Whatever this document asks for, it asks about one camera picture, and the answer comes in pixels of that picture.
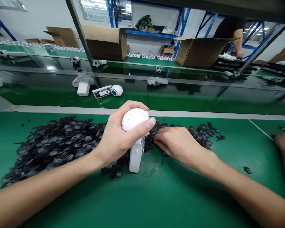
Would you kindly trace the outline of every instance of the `white spherical device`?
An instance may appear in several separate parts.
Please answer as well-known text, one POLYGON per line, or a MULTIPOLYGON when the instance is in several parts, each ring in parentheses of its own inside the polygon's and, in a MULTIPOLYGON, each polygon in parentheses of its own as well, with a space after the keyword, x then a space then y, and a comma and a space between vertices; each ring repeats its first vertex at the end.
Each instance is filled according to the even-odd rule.
POLYGON ((111 93, 114 96, 119 97, 123 94, 123 88, 120 85, 114 85, 111 88, 111 93))
POLYGON ((129 131, 133 127, 137 126, 145 120, 148 120, 149 118, 150 117, 147 111, 140 108, 134 108, 129 110, 123 116, 123 120, 121 121, 121 127, 124 131, 129 131))
POLYGON ((88 75, 88 73, 86 72, 86 70, 83 69, 83 68, 77 69, 76 74, 77 74, 78 77, 81 77, 81 78, 82 78, 83 76, 87 76, 87 75, 88 75))
POLYGON ((162 71, 162 67, 161 67, 161 66, 157 66, 157 67, 156 67, 156 72, 157 72, 157 73, 160 73, 161 71, 162 71))
POLYGON ((93 67, 100 68, 100 63, 97 60, 93 60, 93 67))
POLYGON ((147 80, 148 85, 153 86, 156 83, 156 78, 154 77, 149 77, 147 80))

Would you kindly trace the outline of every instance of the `white camera housing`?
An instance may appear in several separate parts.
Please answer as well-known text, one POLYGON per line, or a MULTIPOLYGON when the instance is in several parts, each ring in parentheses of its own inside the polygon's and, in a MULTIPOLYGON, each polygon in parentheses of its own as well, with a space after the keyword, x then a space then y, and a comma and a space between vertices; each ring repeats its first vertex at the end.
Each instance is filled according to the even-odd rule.
POLYGON ((148 80, 147 80, 147 83, 148 83, 148 85, 150 85, 150 86, 154 86, 155 83, 156 83, 156 78, 154 78, 154 77, 149 77, 148 80))
POLYGON ((124 90, 120 85, 114 85, 111 88, 111 93, 116 97, 121 96, 123 94, 123 91, 124 90))
MULTIPOLYGON (((147 111, 134 108, 129 110, 121 121, 121 127, 124 131, 129 131, 141 122, 148 120, 149 114, 147 111)), ((143 152, 145 148, 145 136, 138 139, 135 144, 131 147, 130 151, 130 163, 129 163, 129 171, 132 173, 138 173, 140 162, 143 157, 143 152)))
POLYGON ((80 62, 80 58, 78 56, 70 57, 70 62, 72 64, 78 64, 80 62))

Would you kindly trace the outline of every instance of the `green work surface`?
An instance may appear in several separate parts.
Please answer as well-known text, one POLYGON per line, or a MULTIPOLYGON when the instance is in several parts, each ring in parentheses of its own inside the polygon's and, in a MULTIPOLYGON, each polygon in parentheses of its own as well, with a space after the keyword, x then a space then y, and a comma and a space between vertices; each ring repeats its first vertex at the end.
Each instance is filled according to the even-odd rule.
MULTIPOLYGON (((0 180, 17 157, 18 145, 32 127, 68 114, 0 112, 0 180)), ((105 122, 105 115, 77 115, 105 122)), ((273 141, 248 120, 157 117, 189 127, 211 121, 226 140, 212 150, 227 164, 285 198, 280 153, 273 141), (248 166, 253 173, 244 172, 248 166)), ((144 154, 140 172, 124 166, 121 178, 99 172, 66 191, 21 227, 256 227, 256 222, 218 183, 163 157, 154 145, 144 154)))

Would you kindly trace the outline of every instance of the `finger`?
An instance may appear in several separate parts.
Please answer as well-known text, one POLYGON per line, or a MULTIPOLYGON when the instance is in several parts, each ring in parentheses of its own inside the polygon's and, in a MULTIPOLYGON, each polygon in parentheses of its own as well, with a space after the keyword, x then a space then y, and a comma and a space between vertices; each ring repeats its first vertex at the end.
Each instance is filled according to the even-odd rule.
POLYGON ((150 109, 143 103, 128 100, 114 113, 114 115, 118 118, 122 118, 126 114, 126 112, 132 108, 141 108, 145 111, 150 111, 150 109))
POLYGON ((126 132, 126 136, 131 144, 134 144, 138 139, 144 137, 148 132, 153 128, 156 123, 156 119, 151 117, 150 119, 141 122, 128 132, 126 132))
POLYGON ((159 129, 158 133, 164 133, 164 132, 168 132, 170 130, 171 127, 165 127, 165 128, 161 128, 159 129))
POLYGON ((159 146, 166 154, 171 155, 169 148, 161 141, 154 141, 154 143, 159 146))

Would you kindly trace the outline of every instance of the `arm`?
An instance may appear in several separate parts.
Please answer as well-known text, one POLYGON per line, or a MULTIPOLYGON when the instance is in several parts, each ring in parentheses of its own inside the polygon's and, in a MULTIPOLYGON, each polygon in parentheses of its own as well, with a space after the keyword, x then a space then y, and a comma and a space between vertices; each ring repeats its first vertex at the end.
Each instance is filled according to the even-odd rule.
POLYGON ((159 130, 155 144, 169 156, 221 183, 263 227, 285 227, 285 199, 203 148, 186 128, 159 130))
POLYGON ((121 120, 131 108, 148 107, 127 101, 110 115, 99 145, 89 154, 0 190, 0 228, 17 227, 89 174, 118 160, 154 126, 151 118, 124 132, 121 120))
POLYGON ((238 59, 243 58, 244 56, 244 52, 242 48, 243 29, 241 28, 241 29, 234 31, 233 38, 240 38, 240 39, 233 41, 233 45, 234 45, 235 50, 237 51, 237 58, 238 59))

